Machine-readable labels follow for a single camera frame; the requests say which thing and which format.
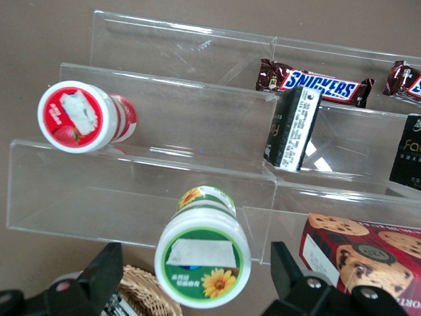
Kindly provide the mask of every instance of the cookie box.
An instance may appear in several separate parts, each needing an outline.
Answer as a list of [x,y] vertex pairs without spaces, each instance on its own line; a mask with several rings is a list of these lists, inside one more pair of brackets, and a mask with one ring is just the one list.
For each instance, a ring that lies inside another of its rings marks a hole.
[[310,214],[300,256],[344,293],[377,286],[421,315],[421,229]]

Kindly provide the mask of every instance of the gray floor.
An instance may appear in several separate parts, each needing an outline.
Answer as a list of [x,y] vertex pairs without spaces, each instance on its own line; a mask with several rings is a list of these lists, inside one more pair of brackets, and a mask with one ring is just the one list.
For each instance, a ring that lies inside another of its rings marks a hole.
[[[39,97],[59,78],[59,65],[89,64],[94,9],[322,43],[421,55],[417,0],[3,0],[0,2],[0,290],[27,296],[57,276],[85,267],[104,244],[5,228],[9,144],[40,136]],[[124,248],[125,262],[152,269],[153,251]],[[185,315],[260,315],[276,297],[270,269],[253,265],[233,302]]]

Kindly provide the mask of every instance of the red and white bottle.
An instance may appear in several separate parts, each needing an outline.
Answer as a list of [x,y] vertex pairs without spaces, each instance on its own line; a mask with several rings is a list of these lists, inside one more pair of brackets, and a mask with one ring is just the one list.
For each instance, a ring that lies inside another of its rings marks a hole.
[[51,86],[38,105],[38,124],[47,140],[69,153],[86,153],[134,132],[134,106],[121,95],[79,81]]

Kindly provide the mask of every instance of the clear acrylic display stand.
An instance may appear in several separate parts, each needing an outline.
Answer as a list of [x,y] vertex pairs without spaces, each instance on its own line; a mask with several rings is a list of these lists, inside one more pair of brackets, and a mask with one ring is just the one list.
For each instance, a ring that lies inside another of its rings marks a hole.
[[421,58],[296,39],[127,16],[93,15],[91,66],[254,90],[260,59],[361,82],[376,80],[367,108],[412,113],[416,106],[382,94],[395,61]]
[[421,192],[388,180],[399,113],[418,108],[373,92],[374,108],[397,113],[322,102],[302,171],[279,171],[262,159],[278,98],[254,91],[265,57],[354,80],[381,80],[403,58],[97,11],[93,66],[63,64],[61,80],[130,99],[135,134],[82,155],[15,140],[7,226],[155,247],[178,199],[206,184],[231,195],[261,263],[274,240],[299,261],[308,213],[421,227]]

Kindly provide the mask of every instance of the yellow flower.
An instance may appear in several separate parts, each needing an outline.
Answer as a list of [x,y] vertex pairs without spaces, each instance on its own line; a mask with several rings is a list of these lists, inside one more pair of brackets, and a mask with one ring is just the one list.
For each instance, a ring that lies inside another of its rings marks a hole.
[[180,202],[178,202],[178,209],[182,209],[185,207],[188,203],[192,202],[195,198],[198,198],[199,196],[202,196],[203,192],[200,191],[198,188],[191,189],[189,192],[184,194]]
[[201,279],[204,295],[207,298],[216,298],[227,292],[237,280],[231,273],[231,270],[224,272],[223,269],[215,268],[210,275],[204,275]]

